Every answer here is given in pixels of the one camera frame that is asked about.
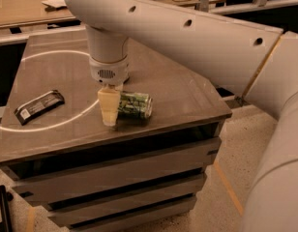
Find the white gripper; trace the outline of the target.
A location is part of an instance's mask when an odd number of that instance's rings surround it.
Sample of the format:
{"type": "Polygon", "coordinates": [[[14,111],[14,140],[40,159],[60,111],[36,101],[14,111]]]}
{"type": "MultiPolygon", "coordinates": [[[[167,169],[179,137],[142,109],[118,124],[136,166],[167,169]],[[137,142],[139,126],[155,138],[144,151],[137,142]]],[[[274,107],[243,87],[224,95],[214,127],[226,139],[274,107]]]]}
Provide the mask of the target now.
{"type": "MultiPolygon", "coordinates": [[[[92,77],[102,85],[119,86],[129,79],[129,60],[124,58],[114,63],[103,63],[89,58],[92,77]]],[[[105,86],[98,92],[98,99],[106,126],[114,127],[118,117],[121,94],[112,86],[105,86]]]]}

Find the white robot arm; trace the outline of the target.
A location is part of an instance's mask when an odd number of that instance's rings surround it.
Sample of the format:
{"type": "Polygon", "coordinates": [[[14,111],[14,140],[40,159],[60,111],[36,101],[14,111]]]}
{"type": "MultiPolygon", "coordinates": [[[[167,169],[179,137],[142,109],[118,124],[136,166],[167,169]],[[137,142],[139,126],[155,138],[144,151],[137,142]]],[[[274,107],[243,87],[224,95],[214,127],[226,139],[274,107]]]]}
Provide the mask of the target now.
{"type": "Polygon", "coordinates": [[[298,34],[149,0],[65,2],[86,25],[91,74],[103,86],[127,79],[134,39],[277,119],[240,232],[298,232],[298,34]]]}

